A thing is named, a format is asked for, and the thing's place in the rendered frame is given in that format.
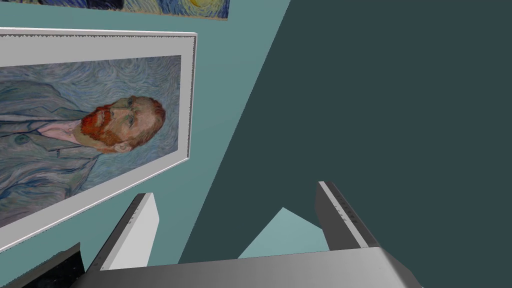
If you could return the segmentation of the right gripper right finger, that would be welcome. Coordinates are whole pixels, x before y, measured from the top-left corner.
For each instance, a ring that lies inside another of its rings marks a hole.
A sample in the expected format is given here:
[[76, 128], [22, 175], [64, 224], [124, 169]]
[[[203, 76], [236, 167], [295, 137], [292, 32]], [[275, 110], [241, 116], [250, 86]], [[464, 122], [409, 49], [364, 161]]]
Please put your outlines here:
[[314, 208], [329, 250], [380, 246], [333, 182], [317, 183]]

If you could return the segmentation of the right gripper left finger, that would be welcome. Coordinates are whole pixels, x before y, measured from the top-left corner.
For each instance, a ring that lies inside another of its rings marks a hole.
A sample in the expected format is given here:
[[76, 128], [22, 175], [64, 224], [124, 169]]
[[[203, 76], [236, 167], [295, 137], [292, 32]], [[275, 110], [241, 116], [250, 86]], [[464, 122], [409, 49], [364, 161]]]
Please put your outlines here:
[[153, 193], [138, 193], [87, 272], [146, 267], [160, 222]]

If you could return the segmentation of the dark speckled worktop slab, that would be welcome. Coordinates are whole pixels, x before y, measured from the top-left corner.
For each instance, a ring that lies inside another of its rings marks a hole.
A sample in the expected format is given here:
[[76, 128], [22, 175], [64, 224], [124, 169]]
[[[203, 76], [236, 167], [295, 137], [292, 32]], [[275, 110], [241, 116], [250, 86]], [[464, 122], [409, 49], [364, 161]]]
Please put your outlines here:
[[71, 288], [84, 273], [81, 244], [77, 243], [1, 288]]

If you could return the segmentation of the white-framed portrait painting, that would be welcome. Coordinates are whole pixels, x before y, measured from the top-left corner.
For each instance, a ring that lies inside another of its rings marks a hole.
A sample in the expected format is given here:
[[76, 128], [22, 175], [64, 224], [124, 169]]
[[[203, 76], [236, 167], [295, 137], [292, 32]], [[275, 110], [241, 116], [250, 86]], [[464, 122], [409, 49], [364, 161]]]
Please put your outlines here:
[[0, 27], [0, 253], [190, 158], [197, 46]]

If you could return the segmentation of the starry night sky painting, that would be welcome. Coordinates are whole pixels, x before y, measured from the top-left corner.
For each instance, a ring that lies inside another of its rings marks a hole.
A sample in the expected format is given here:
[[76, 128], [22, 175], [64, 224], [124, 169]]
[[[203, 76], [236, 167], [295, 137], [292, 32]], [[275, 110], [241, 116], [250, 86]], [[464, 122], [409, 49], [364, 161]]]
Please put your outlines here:
[[56, 7], [110, 10], [226, 21], [230, 0], [0, 0]]

